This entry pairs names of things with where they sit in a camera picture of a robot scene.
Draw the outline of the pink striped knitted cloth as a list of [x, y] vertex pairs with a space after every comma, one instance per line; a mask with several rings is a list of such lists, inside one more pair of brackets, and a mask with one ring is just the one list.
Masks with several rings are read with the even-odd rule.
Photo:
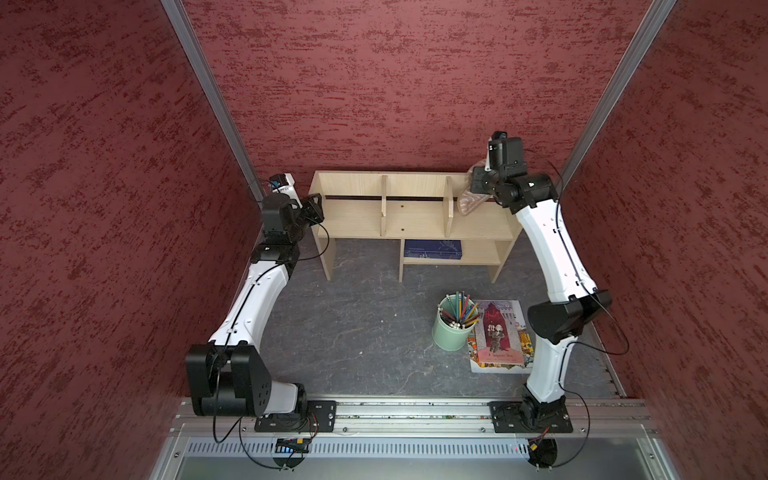
[[471, 184], [473, 178], [473, 172], [475, 168], [484, 170], [486, 166], [485, 160], [480, 160], [472, 165], [467, 171], [468, 184], [467, 187], [461, 192], [456, 200], [456, 208], [462, 216], [468, 216], [473, 211], [477, 210], [483, 203], [489, 201], [492, 196], [487, 194], [478, 194], [471, 192]]

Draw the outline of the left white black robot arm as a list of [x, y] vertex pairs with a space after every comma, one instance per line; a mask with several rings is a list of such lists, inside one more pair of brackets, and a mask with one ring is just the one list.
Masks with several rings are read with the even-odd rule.
[[273, 307], [300, 260], [299, 242], [324, 221], [322, 195], [302, 200], [278, 191], [262, 203], [262, 237], [255, 246], [240, 292], [225, 320], [185, 359], [198, 416], [307, 415], [305, 388], [272, 378], [261, 342]]

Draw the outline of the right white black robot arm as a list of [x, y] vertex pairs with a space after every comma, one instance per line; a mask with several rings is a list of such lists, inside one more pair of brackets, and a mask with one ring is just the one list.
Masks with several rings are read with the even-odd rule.
[[584, 326], [612, 302], [587, 273], [566, 229], [559, 192], [546, 174], [532, 174], [523, 141], [497, 131], [483, 167], [471, 174], [470, 191], [491, 196], [522, 225], [544, 274], [548, 300], [528, 309], [535, 333], [532, 371], [513, 412], [528, 430], [542, 429], [566, 414], [564, 378], [571, 350]]

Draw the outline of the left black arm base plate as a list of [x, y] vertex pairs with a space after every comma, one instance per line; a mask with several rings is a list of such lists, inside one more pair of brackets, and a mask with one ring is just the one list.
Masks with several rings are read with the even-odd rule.
[[335, 427], [338, 403], [333, 400], [309, 400], [297, 412], [270, 414], [258, 418], [253, 430], [259, 433], [327, 433]]

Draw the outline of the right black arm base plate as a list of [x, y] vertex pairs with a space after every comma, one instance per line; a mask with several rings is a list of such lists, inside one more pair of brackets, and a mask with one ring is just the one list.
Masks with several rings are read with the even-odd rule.
[[493, 401], [488, 407], [496, 433], [573, 432], [564, 397], [547, 403], [538, 402], [533, 397], [521, 401]]

